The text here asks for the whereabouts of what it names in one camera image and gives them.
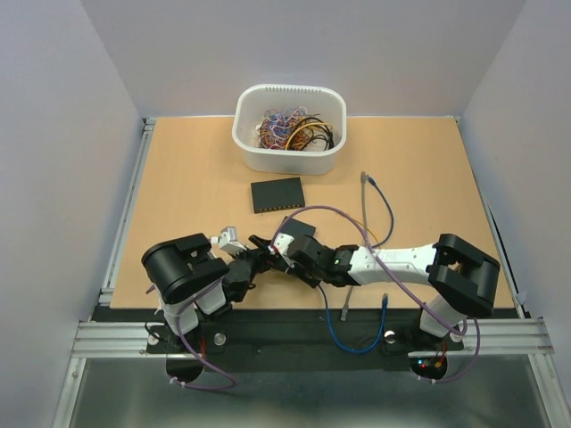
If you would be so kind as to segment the black network switch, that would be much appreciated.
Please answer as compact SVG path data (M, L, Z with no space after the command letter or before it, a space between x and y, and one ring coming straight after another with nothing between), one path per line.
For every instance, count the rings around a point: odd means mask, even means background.
M299 177L253 182L251 193L255 214L305 206L302 181Z
M280 224L278 233L290 235L292 237L305 235L314 237L316 234L316 227L295 218L287 220L287 217L284 217L282 223Z

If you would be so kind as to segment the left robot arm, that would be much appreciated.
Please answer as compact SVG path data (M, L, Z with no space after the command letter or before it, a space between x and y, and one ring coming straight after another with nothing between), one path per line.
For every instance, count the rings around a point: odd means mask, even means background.
M147 250L142 265L160 298L169 326L168 341L177 350L198 343L199 314L213 318L244 300L254 278L280 262L269 241L249 237L255 247L241 244L236 228L228 226L209 238L200 233L157 243Z

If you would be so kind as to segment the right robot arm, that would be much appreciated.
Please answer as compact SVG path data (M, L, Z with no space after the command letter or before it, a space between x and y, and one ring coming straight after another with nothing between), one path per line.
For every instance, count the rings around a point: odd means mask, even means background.
M454 234L408 249L343 245L329 248L314 237L279 234L274 244L290 271L306 284L336 287L394 282L431 286L437 296L421 309L410 337L430 348L465 317L493 313L500 263Z

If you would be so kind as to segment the white plastic tub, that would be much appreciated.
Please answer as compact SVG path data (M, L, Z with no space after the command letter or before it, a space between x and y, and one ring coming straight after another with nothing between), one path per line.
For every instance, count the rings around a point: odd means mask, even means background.
M250 169L326 174L346 136L346 103L332 89L260 84L238 98L232 137Z

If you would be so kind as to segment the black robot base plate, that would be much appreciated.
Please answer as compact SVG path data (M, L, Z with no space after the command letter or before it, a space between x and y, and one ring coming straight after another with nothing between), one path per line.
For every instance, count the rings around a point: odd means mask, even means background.
M347 321L324 309L232 310L176 337L166 323L148 325L147 350L166 356L171 383L224 391L241 373L313 373L381 369L441 379L450 337L419 330L414 309L358 309Z

